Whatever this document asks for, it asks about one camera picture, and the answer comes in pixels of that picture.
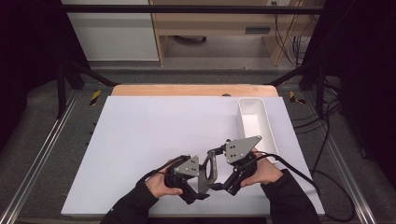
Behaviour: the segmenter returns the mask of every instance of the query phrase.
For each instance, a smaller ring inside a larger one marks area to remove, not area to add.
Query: white cabinet
[[[62,0],[63,4],[148,5],[147,0]],[[88,61],[159,61],[150,14],[68,13]]]

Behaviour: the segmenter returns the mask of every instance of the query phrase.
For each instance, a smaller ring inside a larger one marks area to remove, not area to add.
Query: black jacket
[[[275,183],[262,185],[270,201],[273,223],[320,223],[314,205],[297,181],[288,170],[282,170],[282,173],[283,175]],[[146,184],[138,184],[131,192],[119,199],[102,219],[101,224],[146,224],[149,222],[149,209],[156,202],[158,199],[151,194]]]

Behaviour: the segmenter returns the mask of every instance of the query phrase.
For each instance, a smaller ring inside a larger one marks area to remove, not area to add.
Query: aluminum rail
[[[304,91],[304,98],[308,102],[312,111],[316,111],[314,105],[314,96],[312,92]],[[320,127],[320,133],[323,138],[325,137],[327,132],[327,125],[323,125]],[[361,223],[364,224],[375,224],[375,217],[364,199],[363,194],[361,193],[361,189],[359,188],[358,183],[353,177],[349,167],[347,166],[344,157],[341,155],[340,150],[335,144],[334,139],[332,138],[331,132],[329,132],[328,140],[327,140],[327,149],[329,150],[329,154],[332,158],[332,162],[334,163],[335,169],[337,173],[340,175],[341,181],[346,188],[346,191],[349,193],[352,198],[353,203],[355,204],[356,214],[358,215]]]
[[[17,216],[20,213],[27,197],[29,196],[29,193],[32,190],[41,170],[43,169],[44,164],[46,163],[46,160],[56,143],[56,140],[58,139],[67,119],[69,118],[69,115],[78,98],[78,94],[78,91],[72,91],[68,99],[67,108],[64,112],[64,115],[59,119],[56,119],[54,125],[52,126],[52,130],[38,152],[29,172],[23,179],[18,191],[15,193],[7,209],[2,214],[2,216],[0,216],[1,224],[12,224],[17,219]]]

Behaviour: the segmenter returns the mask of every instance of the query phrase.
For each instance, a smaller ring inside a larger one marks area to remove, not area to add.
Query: gray metal bracket
[[[191,159],[175,167],[175,173],[181,175],[198,176],[199,175],[199,158],[194,156]]]
[[[232,164],[236,161],[244,159],[251,149],[253,149],[261,140],[262,137],[257,135],[227,142],[225,146],[227,162]]]

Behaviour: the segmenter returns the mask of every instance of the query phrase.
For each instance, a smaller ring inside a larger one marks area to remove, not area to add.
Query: floor
[[[272,66],[265,52],[264,44],[258,37],[218,37],[209,36],[205,43],[194,39],[173,37],[170,39],[165,64],[157,63],[99,63],[92,67],[99,74],[121,83],[247,83],[263,84],[281,77],[294,67],[287,59],[280,66]],[[84,77],[87,84],[82,91],[71,91],[67,95],[76,96],[75,106],[60,134],[54,136],[50,153],[42,161],[37,174],[31,175],[34,184],[22,197],[16,223],[97,223],[100,218],[64,217],[60,210],[67,190],[73,183],[78,166],[90,142],[94,125],[99,119],[106,96],[112,88]],[[336,77],[328,77],[333,85],[339,85]],[[294,126],[312,120],[314,111],[309,103],[312,92],[299,90],[298,77],[277,87],[284,98]],[[102,93],[95,105],[90,105],[95,91]],[[297,101],[290,100],[290,92]],[[57,120],[56,83],[50,82],[30,92],[28,106],[21,122],[6,147],[0,152],[0,213],[4,215],[8,205],[16,195],[19,186],[29,174],[35,157],[43,150],[49,132]],[[325,100],[335,99],[334,92],[327,90]],[[396,223],[396,192],[383,176],[375,161],[361,157],[360,146],[350,130],[342,110],[330,116],[331,140],[342,154],[356,180],[359,190],[367,202],[369,212],[376,223]],[[313,167],[323,142],[323,135],[314,122],[312,125],[295,129],[308,167]],[[342,184],[339,172],[334,168],[329,146],[325,146],[318,168]],[[314,180],[322,190],[322,202],[326,213],[333,217],[347,218],[352,212],[347,197],[332,181],[320,174]],[[323,223],[335,223],[321,218]],[[362,223],[358,216],[349,223]]]

